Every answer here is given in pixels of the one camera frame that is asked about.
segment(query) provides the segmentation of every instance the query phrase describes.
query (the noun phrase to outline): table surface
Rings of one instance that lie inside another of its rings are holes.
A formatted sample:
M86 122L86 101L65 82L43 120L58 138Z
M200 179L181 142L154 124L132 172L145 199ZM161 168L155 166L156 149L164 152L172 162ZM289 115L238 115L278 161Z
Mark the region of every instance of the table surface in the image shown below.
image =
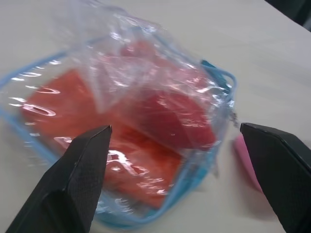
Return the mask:
M0 75L59 50L49 32L47 0L0 3ZM264 0L114 0L137 17L160 23L188 50L239 81L241 121L296 134L310 145L311 33ZM232 152L229 127L218 175L140 233L284 233L265 196L253 189ZM0 120L0 231L9 226L42 175L29 166L14 133ZM109 232L93 224L93 233Z

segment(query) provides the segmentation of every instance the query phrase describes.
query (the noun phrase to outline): pink eraser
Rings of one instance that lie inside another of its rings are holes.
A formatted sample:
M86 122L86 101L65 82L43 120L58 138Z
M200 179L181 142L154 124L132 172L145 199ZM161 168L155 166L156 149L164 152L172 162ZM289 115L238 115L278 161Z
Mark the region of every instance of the pink eraser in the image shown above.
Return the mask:
M235 141L234 141L234 148L236 149L239 157L241 158L243 166L245 167L248 175L250 176L250 178L251 178L255 188L258 191L262 192L261 186L258 183L258 180L257 180L257 177L256 177L256 174L255 174L255 171L254 171L251 159L249 157L248 150L247 150L247 147L246 147L246 144L244 142L244 138L243 138L242 134L240 134L235 139Z

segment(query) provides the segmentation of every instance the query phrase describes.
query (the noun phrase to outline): clear plastic bag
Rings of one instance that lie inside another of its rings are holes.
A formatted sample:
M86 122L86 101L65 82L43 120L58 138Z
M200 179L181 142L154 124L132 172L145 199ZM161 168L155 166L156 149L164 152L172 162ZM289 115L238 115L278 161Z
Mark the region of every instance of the clear plastic bag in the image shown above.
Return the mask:
M159 25L120 8L74 2L59 36L69 51L7 76L0 112L52 163L77 135L112 125L97 218L136 228L208 173L235 78L192 58ZM62 38L68 34L75 36Z

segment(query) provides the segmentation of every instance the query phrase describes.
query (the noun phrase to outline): plastic pouch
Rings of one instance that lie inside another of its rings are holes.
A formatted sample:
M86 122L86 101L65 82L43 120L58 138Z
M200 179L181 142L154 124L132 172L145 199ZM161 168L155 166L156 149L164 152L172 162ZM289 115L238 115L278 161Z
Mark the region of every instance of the plastic pouch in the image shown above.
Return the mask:
M51 163L78 134L111 124L97 218L137 228L208 173L233 107L235 78L197 62L158 25L119 8L85 1L75 7L84 36L68 40L68 52L5 77L0 112ZM107 31L98 31L98 12Z

